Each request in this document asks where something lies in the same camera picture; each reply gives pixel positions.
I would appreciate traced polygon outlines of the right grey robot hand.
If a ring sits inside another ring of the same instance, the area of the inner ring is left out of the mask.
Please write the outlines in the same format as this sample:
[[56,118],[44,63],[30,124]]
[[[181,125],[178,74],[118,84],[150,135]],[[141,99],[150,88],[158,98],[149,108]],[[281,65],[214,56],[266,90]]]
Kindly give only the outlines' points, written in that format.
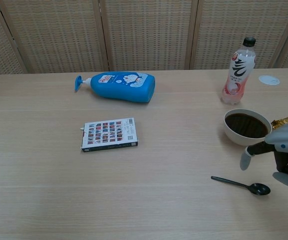
[[274,153],[277,168],[273,177],[288,186],[288,124],[272,131],[263,141],[247,146],[241,155],[241,169],[248,168],[252,157],[270,152]]

